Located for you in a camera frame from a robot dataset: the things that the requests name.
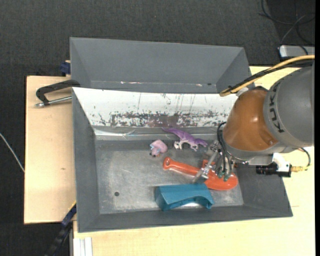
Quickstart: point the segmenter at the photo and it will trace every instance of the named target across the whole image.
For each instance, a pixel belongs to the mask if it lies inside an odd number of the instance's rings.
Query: white wire
[[[19,158],[17,157],[16,153],[14,152],[14,150],[11,148],[11,146],[10,146],[9,143],[7,142],[6,138],[1,134],[1,132],[0,132],[0,137],[3,139],[4,143],[5,143],[5,144],[7,145],[7,147],[10,149],[10,151],[11,151],[11,153],[13,154],[15,160],[16,160],[17,163],[19,164],[21,170],[22,170],[23,172],[25,172],[25,169],[24,169],[24,167],[22,166]]]

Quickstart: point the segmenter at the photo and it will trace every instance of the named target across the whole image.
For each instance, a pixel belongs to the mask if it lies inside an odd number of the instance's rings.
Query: pink toy
[[[165,153],[168,151],[167,145],[160,139],[155,140],[150,144],[151,153],[150,155],[154,158],[158,156],[160,153]]]

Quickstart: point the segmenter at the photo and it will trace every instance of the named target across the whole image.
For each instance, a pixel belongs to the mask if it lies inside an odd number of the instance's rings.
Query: blue object
[[[158,186],[155,189],[155,202],[163,211],[191,202],[198,203],[207,209],[215,204],[208,187],[204,183]]]
[[[62,62],[60,65],[60,71],[65,74],[71,74],[71,64],[69,62]]]

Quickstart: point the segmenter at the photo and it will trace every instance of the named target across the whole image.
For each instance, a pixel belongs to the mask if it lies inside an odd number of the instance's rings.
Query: purple toy dinosaur
[[[174,147],[176,149],[181,150],[183,143],[190,144],[191,149],[193,149],[194,151],[197,151],[199,144],[204,147],[206,147],[208,145],[208,143],[206,143],[203,139],[194,138],[190,133],[187,133],[186,131],[183,131],[183,130],[179,130],[179,129],[175,129],[175,128],[163,128],[163,127],[162,127],[162,130],[164,130],[165,132],[168,132],[168,133],[173,133],[180,138],[180,141],[174,142]]]

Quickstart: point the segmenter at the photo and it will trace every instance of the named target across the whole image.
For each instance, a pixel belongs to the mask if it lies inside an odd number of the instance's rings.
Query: yellow cable
[[[277,68],[280,68],[280,67],[283,67],[287,64],[290,64],[292,62],[296,62],[296,61],[302,61],[302,60],[314,60],[315,59],[315,55],[304,55],[304,56],[299,56],[299,57],[294,57],[294,58],[290,58],[290,59],[287,59],[283,62],[280,62],[279,64],[277,65],[274,65],[268,69],[266,69],[266,71],[270,71],[270,70],[274,70],[274,69],[277,69]],[[234,88],[232,90],[229,90],[228,89],[225,89],[223,91],[220,92],[220,96],[221,97],[224,97],[224,96],[227,96],[229,94],[235,94],[236,92],[238,92],[239,90],[241,90],[242,88],[244,87],[247,87],[248,85],[252,84],[253,82],[255,82],[256,80],[260,79],[264,77],[264,75],[260,76],[260,77],[257,77],[257,78],[253,78],[252,80],[240,85],[239,87],[237,88]]]

